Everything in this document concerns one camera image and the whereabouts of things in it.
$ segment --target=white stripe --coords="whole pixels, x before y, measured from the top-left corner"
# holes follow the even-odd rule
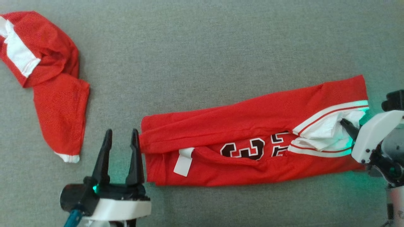
[[[307,120],[305,120],[303,123],[301,123],[300,125],[296,126],[296,128],[293,129],[293,133],[294,134],[299,134],[299,133],[303,133],[301,132],[305,127],[307,127],[309,124],[313,123],[314,121],[316,121],[318,118],[322,117],[323,115],[332,112],[334,110],[337,109],[343,109],[343,108],[350,108],[350,107],[356,107],[356,106],[363,106],[363,105],[368,105],[368,101],[367,100],[360,100],[360,101],[355,101],[355,102],[350,102],[350,103],[342,103],[342,104],[338,104],[338,105],[334,105],[334,106],[330,106],[326,109],[323,109],[319,112],[317,112],[316,114],[314,114],[313,116],[311,116],[310,118],[308,118]],[[369,107],[362,107],[362,108],[357,108],[357,109],[349,109],[349,110],[341,110],[341,111],[353,111],[353,110],[366,110],[369,109]]]
[[[293,152],[293,153],[307,154],[307,155],[318,156],[318,157],[323,157],[323,158],[337,158],[337,157],[349,155],[351,153],[351,149],[348,149],[346,151],[337,152],[337,153],[326,153],[326,152],[320,152],[320,151],[313,151],[313,150],[309,150],[309,149],[300,149],[297,147],[293,147],[291,145],[289,145],[288,151]]]
[[[298,137],[298,138],[296,138],[295,140],[293,140],[290,144],[292,144],[292,145],[295,145],[295,146],[298,146],[298,147],[302,147],[302,148],[312,148],[312,149],[315,149],[315,147],[313,147],[313,146],[311,146],[311,145],[304,145],[304,144],[301,144],[301,143],[299,143],[299,139],[300,139],[301,137]],[[327,148],[325,148],[324,150],[326,150],[326,151],[340,151],[340,150],[344,150],[344,149],[346,149],[346,148],[348,148],[348,147],[344,147],[344,148],[341,148],[341,147],[331,147],[331,148],[329,148],[329,147],[327,147]]]
[[[30,76],[41,59],[35,57],[15,33],[14,25],[3,17],[0,17],[0,35],[5,38],[4,43],[7,44],[7,57],[23,76]]]
[[[59,154],[56,153],[59,157],[63,159],[64,162],[69,162],[69,163],[78,163],[80,161],[80,156],[79,155],[67,155],[67,154]]]

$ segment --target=basketball jersey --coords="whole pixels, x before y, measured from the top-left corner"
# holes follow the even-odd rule
[[[228,106],[142,120],[147,181],[156,185],[275,183],[362,169],[339,124],[368,110],[362,75]]]

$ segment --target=white trim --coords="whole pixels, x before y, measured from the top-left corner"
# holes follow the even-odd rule
[[[293,153],[307,154],[307,155],[323,157],[323,158],[337,158],[337,157],[342,157],[342,156],[351,154],[351,149],[348,149],[346,151],[336,152],[336,153],[326,153],[326,152],[314,151],[314,150],[310,150],[310,149],[300,149],[300,148],[294,147],[292,145],[289,145],[288,151],[293,152]]]
[[[28,78],[41,59],[35,57],[14,31],[14,25],[3,17],[0,17],[0,35],[5,38],[4,43],[7,44],[7,57],[20,73]]]
[[[326,114],[328,114],[328,113],[330,113],[332,111],[335,111],[337,109],[344,109],[344,108],[364,106],[364,105],[368,105],[367,100],[360,100],[360,101],[355,101],[355,102],[350,102],[350,103],[342,103],[342,104],[330,106],[328,108],[325,108],[325,109],[317,112],[316,114],[312,115],[307,120],[302,122],[300,125],[296,126],[293,129],[293,133],[296,134],[296,135],[298,135],[299,133],[304,133],[307,129],[310,128],[310,127],[307,127],[308,125],[310,125],[311,123],[313,123],[317,119],[321,118],[322,116],[324,116],[324,115],[326,115]],[[368,109],[369,109],[369,107],[361,107],[361,108],[356,108],[356,109],[340,110],[340,111],[336,111],[335,113],[344,112],[344,111],[353,111],[353,110],[356,110],[356,111],[357,110],[368,110]]]
[[[194,151],[194,147],[189,147],[185,149],[180,149],[177,163],[175,164],[174,171],[176,174],[181,176],[188,176],[189,169],[191,168],[192,163],[192,152]]]
[[[297,147],[302,147],[302,148],[311,148],[311,149],[316,149],[315,147],[313,147],[312,145],[304,145],[304,144],[301,144],[301,143],[299,143],[301,140],[299,140],[299,139],[301,139],[301,137],[298,137],[298,138],[296,138],[295,140],[292,140],[292,142],[290,143],[290,144],[292,144],[292,145],[295,145],[295,146],[297,146]],[[338,141],[336,141],[334,144],[332,144],[332,145],[330,145],[330,146],[328,146],[328,147],[326,147],[326,148],[324,148],[324,150],[326,150],[326,151],[340,151],[340,150],[344,150],[344,149],[347,149],[347,148],[349,148],[349,146],[345,146],[345,147],[335,147],[335,145],[338,143]]]
[[[79,155],[67,155],[67,154],[59,154],[56,153],[59,157],[63,159],[64,162],[70,162],[70,163],[78,163],[80,161],[80,156]]]

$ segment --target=red fabric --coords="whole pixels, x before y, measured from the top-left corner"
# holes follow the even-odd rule
[[[32,87],[34,103],[45,141],[54,152],[80,154],[89,84],[79,77],[79,52],[60,28],[34,11],[0,15],[14,25],[14,31],[40,59],[25,77],[7,55],[7,42],[0,36],[0,57],[22,87]]]
[[[298,135],[293,128],[327,107],[367,100],[362,75],[296,90],[276,92],[229,106],[146,116],[140,144],[147,181],[156,185],[247,185],[274,183],[320,174],[363,169],[350,155],[324,158],[287,149]],[[250,140],[265,141],[259,160],[230,158],[220,150],[235,143],[250,148]],[[195,147],[187,177],[173,172],[179,149]]]

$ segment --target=red jersey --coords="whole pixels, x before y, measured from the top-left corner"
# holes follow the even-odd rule
[[[44,140],[65,162],[78,162],[90,85],[79,79],[79,51],[59,27],[34,11],[0,15],[0,59],[32,88]]]
[[[233,105],[146,116],[140,143],[156,185],[274,183],[363,168],[339,124],[368,110],[362,75]]]

